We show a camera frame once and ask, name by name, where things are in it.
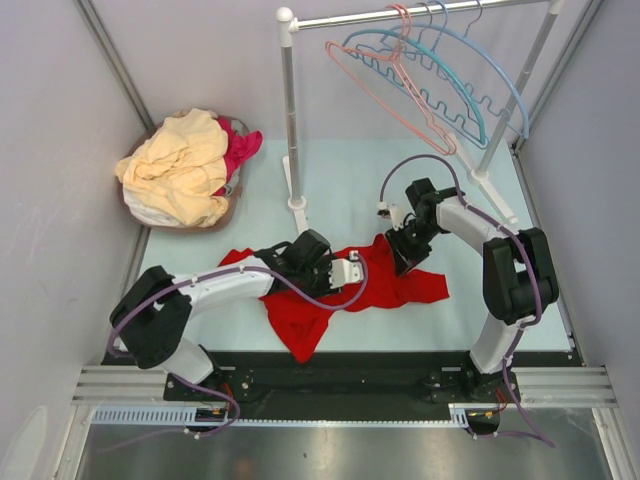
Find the red t shirt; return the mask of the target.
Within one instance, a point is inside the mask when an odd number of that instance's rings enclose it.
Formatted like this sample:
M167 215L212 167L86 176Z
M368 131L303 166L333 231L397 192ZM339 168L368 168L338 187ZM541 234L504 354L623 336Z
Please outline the red t shirt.
M255 257L294 283L296 274L304 266L313 265L330 254L345 258L351 250L346 247L333 253L324 237L305 232L293 242L280 242L271 248L231 250L220 264L226 266ZM366 288L361 289L359 284L345 285L339 293L318 298L319 302L331 306L346 303L347 312L357 313L370 308L397 309L409 303L431 304L449 297L443 274L414 269L397 277L391 249L383 235L376 235L372 244L355 250L368 267ZM334 312L308 302L280 280L274 281L274 286L261 301L271 327L296 361L309 361Z

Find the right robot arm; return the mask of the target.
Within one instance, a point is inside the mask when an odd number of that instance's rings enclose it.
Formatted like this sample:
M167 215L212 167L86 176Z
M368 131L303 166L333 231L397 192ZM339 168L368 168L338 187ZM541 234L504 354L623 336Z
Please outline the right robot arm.
M539 323L559 297L547 237L539 228L514 232L472 205L458 188L438 190L428 178L412 182L405 194L409 213L382 199L377 205L377 214L391 220L385 238L396 275L426 260L439 234L458 237L482 258L488 316L454 387L473 401L484 401L510 385L509 367L525 329Z

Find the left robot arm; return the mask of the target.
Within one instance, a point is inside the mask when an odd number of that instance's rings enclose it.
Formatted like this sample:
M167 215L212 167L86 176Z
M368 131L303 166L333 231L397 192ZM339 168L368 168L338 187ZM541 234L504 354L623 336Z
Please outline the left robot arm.
M177 276L151 267L113 309L110 323L139 369L162 369L207 400L219 392L221 376L205 349L185 337L192 319L223 303L280 292L327 309L327 296L364 279L358 253L340 258L322 235L306 230L293 242L257 250L205 273Z

